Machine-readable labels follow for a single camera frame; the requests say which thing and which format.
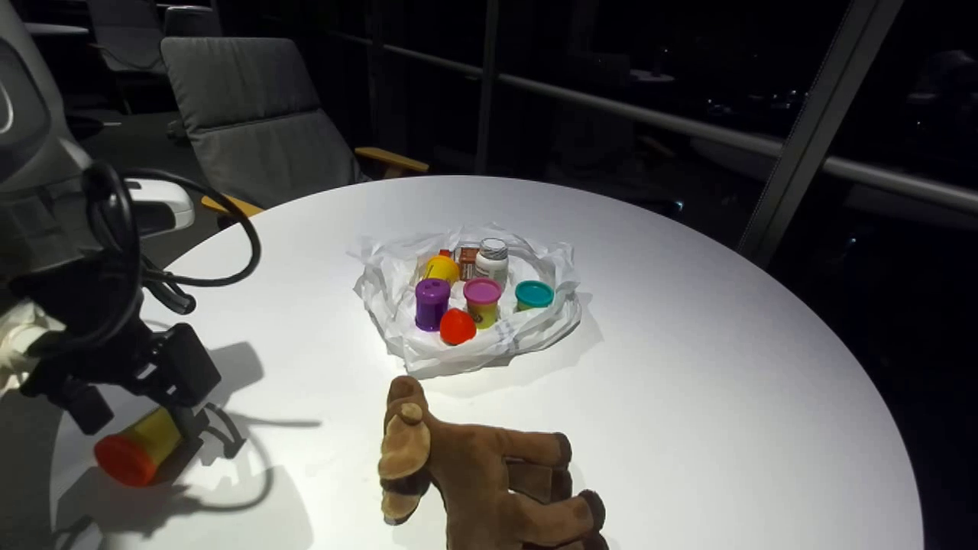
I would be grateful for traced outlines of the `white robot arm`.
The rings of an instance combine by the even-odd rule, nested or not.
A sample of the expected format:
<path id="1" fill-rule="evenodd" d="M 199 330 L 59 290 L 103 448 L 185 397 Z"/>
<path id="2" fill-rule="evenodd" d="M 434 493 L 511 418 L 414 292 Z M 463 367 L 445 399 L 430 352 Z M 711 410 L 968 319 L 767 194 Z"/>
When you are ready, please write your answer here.
<path id="1" fill-rule="evenodd" d="M 73 139 L 28 23 L 0 0 L 3 389 L 60 407 L 124 484 L 180 475 L 205 442 L 238 454 L 199 332 L 140 318 L 146 299 L 192 311 L 196 286 L 143 255 L 132 178 Z"/>

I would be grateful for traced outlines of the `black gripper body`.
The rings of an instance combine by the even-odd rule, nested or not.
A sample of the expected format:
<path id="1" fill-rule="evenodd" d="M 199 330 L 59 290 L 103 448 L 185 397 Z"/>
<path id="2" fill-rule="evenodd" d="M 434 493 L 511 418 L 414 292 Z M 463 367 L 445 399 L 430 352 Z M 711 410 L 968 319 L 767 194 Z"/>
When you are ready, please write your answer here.
<path id="1" fill-rule="evenodd" d="M 89 352 L 59 346 L 28 375 L 28 394 L 73 397 L 92 386 L 119 386 L 162 407 L 199 407 L 221 383 L 207 348 L 189 322 L 152 332 L 133 322 Z"/>

